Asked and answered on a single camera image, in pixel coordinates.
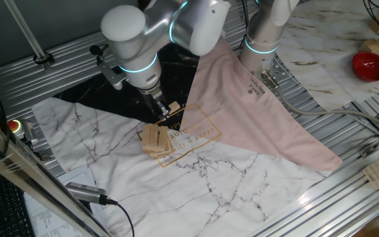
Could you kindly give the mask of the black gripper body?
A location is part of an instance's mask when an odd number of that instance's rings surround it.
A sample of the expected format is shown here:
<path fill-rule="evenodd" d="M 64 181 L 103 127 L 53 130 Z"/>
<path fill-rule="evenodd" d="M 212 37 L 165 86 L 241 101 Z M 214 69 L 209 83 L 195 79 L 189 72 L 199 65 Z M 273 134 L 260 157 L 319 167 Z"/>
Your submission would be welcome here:
<path fill-rule="evenodd" d="M 164 95 L 160 86 L 154 86 L 149 89 L 139 89 L 138 91 L 148 106 L 154 106 L 158 102 L 164 102 Z"/>

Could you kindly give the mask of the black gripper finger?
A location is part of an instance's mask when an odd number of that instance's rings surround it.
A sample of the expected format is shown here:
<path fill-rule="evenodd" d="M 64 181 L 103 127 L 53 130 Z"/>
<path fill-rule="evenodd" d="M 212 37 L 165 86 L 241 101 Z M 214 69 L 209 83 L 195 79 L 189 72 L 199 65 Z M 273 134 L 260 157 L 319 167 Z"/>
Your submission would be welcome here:
<path fill-rule="evenodd" d="M 161 110 L 161 114 L 159 115 L 160 119 L 168 119 L 170 116 L 170 109 L 166 107 L 166 105 L 162 102 L 158 102 L 159 109 Z"/>
<path fill-rule="evenodd" d="M 164 112 L 165 112 L 165 107 L 163 106 L 162 103 L 160 104 L 152 104 L 151 105 L 151 111 L 153 115 L 159 119 L 159 120 L 164 120 Z"/>

